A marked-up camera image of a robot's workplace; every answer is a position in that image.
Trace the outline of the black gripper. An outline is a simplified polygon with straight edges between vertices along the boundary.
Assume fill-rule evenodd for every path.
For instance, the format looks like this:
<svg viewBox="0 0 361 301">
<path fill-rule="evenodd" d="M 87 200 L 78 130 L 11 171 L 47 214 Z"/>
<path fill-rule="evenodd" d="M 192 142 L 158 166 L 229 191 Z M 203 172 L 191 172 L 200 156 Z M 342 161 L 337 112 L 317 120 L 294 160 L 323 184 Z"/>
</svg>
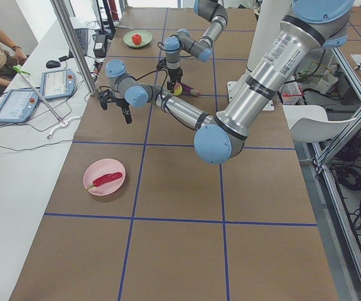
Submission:
<svg viewBox="0 0 361 301">
<path fill-rule="evenodd" d="M 117 97 L 115 93 L 110 90 L 104 90 L 98 93 L 98 100 L 102 110 L 107 110 L 108 103 L 115 103 L 118 107 L 122 109 L 122 114 L 125 118 L 126 124 L 132 123 L 131 111 L 129 109 L 129 104 L 125 101 L 124 98 Z"/>
<path fill-rule="evenodd" d="M 180 61 L 170 62 L 167 59 L 161 59 L 156 65 L 157 70 L 165 69 L 168 72 L 170 80 L 167 81 L 167 89 L 170 92 L 173 92 L 173 82 L 176 82 L 174 89 L 180 88 L 181 78 L 183 76 L 183 70 L 180 66 Z"/>
</svg>

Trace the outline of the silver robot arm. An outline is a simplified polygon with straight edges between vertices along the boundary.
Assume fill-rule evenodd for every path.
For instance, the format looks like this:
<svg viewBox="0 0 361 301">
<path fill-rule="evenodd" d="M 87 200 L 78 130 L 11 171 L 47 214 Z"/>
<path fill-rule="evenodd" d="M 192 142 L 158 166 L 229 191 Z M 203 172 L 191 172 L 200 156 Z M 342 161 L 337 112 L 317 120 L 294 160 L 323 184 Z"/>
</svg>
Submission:
<svg viewBox="0 0 361 301">
<path fill-rule="evenodd" d="M 347 40 L 352 1 L 264 1 L 256 35 L 272 38 L 262 58 L 232 88 L 226 109 L 215 115 L 194 107 L 164 88 L 139 83 L 123 61 L 111 60 L 105 74 L 113 95 L 132 107 L 148 103 L 195 131 L 194 147 L 205 162 L 221 164 L 237 156 L 251 123 L 310 51 L 335 48 Z"/>
<path fill-rule="evenodd" d="M 193 39 L 187 29 L 179 29 L 166 38 L 161 44 L 165 57 L 159 60 L 156 66 L 159 70 L 167 71 L 167 89 L 175 95 L 180 95 L 184 90 L 181 82 L 181 52 L 206 62 L 212 55 L 214 42 L 228 25 L 226 9 L 218 1 L 195 1 L 193 9 L 199 17 L 210 23 L 209 27 L 199 40 Z"/>
</svg>

